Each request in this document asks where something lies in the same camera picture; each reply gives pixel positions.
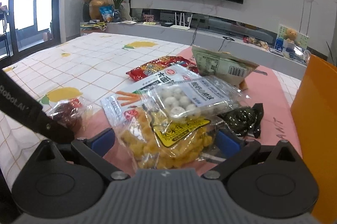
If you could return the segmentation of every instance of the yellow snack bag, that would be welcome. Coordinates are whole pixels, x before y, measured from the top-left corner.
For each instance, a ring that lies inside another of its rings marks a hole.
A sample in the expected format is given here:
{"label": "yellow snack bag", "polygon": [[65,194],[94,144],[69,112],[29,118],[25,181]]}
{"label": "yellow snack bag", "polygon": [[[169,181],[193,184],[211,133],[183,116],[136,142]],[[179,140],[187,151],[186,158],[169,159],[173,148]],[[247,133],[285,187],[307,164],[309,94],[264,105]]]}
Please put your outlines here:
{"label": "yellow snack bag", "polygon": [[171,169],[200,159],[202,150],[213,143],[218,117],[177,123],[161,109],[136,108],[134,117],[118,138],[129,149],[136,168]]}

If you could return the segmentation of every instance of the orange board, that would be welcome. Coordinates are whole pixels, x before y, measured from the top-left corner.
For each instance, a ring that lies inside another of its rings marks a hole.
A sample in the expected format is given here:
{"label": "orange board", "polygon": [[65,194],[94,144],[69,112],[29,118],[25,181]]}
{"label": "orange board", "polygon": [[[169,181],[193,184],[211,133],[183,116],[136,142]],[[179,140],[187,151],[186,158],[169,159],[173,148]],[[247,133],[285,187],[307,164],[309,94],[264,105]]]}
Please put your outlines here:
{"label": "orange board", "polygon": [[303,160],[320,189],[312,214],[323,224],[337,219],[336,87],[337,68],[312,55],[291,107]]}

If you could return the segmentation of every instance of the blue gripper pad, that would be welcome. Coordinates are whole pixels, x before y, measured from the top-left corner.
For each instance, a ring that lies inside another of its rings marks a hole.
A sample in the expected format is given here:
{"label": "blue gripper pad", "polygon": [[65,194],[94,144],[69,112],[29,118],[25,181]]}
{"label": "blue gripper pad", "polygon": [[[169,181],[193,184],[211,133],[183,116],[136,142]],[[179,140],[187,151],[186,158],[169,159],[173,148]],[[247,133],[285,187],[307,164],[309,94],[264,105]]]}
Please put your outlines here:
{"label": "blue gripper pad", "polygon": [[95,153],[103,157],[115,144],[115,132],[107,128],[98,135],[86,141],[86,145]]}
{"label": "blue gripper pad", "polygon": [[215,136],[215,145],[226,158],[230,158],[245,146],[245,142],[238,139],[230,132],[219,130]]}

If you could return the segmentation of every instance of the pink tablecloth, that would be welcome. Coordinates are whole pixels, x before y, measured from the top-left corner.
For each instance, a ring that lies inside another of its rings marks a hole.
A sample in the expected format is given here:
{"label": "pink tablecloth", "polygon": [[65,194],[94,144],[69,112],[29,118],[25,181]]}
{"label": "pink tablecloth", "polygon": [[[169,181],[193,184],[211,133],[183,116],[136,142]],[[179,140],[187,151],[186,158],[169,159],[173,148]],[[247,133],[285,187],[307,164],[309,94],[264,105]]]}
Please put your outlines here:
{"label": "pink tablecloth", "polygon": [[[191,48],[183,50],[178,55],[193,61]],[[261,137],[258,141],[264,145],[275,145],[279,140],[287,139],[301,155],[301,148],[290,113],[290,107],[281,85],[271,69],[264,66],[259,66],[258,69],[266,72],[268,75],[265,76],[260,73],[250,74],[246,78],[248,89],[245,91],[250,97],[248,100],[249,105],[263,103],[264,117],[261,122]],[[78,132],[76,137],[91,138],[107,127],[110,127],[110,124],[104,111],[101,110],[88,121],[86,130]],[[104,158],[124,172],[130,175],[134,174],[132,158],[126,148],[119,144],[117,140]],[[205,161],[194,162],[188,165],[188,167],[196,168],[197,173],[200,175],[214,166],[214,164]]]}

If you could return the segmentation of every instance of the snack packages on cabinet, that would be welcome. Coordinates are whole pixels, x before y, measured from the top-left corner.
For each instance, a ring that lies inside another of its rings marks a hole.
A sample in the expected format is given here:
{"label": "snack packages on cabinet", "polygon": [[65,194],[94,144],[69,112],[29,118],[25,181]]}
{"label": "snack packages on cabinet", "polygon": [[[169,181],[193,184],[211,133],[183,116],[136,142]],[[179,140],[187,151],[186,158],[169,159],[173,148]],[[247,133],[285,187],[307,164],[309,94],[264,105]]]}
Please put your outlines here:
{"label": "snack packages on cabinet", "polygon": [[102,99],[102,106],[110,124],[117,126],[124,120],[132,119],[134,110],[143,104],[140,94],[151,86],[199,77],[198,74],[187,68],[175,64],[124,87],[122,90],[117,91],[116,95]]}
{"label": "snack packages on cabinet", "polygon": [[236,58],[227,52],[214,52],[196,45],[192,46],[192,52],[201,76],[215,75],[235,86],[258,67],[256,63]]}
{"label": "snack packages on cabinet", "polygon": [[157,85],[143,95],[147,109],[158,108],[174,122],[211,117],[240,107],[239,90],[215,76]]}
{"label": "snack packages on cabinet", "polygon": [[129,75],[135,81],[144,79],[148,76],[151,76],[157,73],[164,68],[172,66],[174,64],[181,65],[189,70],[198,73],[197,66],[190,62],[189,60],[180,57],[180,56],[163,56],[158,59],[152,60],[148,63],[145,63],[137,68],[134,68],[128,71],[126,74]]}
{"label": "snack packages on cabinet", "polygon": [[99,11],[104,19],[104,22],[109,23],[112,22],[114,19],[113,16],[113,11],[112,11],[112,6],[105,6],[105,7],[100,7]]}

